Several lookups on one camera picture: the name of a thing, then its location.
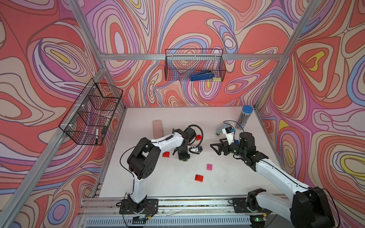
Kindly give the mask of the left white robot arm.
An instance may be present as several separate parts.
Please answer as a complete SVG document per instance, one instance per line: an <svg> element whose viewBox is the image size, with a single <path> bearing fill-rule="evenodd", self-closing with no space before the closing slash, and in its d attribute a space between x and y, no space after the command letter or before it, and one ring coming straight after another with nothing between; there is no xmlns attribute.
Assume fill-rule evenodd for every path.
<svg viewBox="0 0 365 228"><path fill-rule="evenodd" d="M160 154L173 151L183 162L189 160L191 154L200 154L202 139L198 139L195 129L200 131L203 138L202 128L191 124L185 130L173 129L171 134L155 140L144 137L130 148L132 152L127 159L126 170L133 177L133 187L132 192L116 204L119 214L153 216L158 213L159 199L149 198L146 193L147 178L155 170Z"/></svg>

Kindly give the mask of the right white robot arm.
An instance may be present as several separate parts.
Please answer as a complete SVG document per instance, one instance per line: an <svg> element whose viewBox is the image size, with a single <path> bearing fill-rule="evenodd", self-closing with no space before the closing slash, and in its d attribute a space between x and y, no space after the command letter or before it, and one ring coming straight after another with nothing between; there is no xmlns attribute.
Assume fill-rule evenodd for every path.
<svg viewBox="0 0 365 228"><path fill-rule="evenodd" d="M242 132L238 141L233 133L210 147L218 154L239 157L254 172L259 173L286 196L285 199L258 188L248 192L245 202L234 198L235 210L257 213L269 210L287 219L296 228L333 228L335 219L324 189L310 187L284 172L267 155L257 150L252 133Z"/></svg>

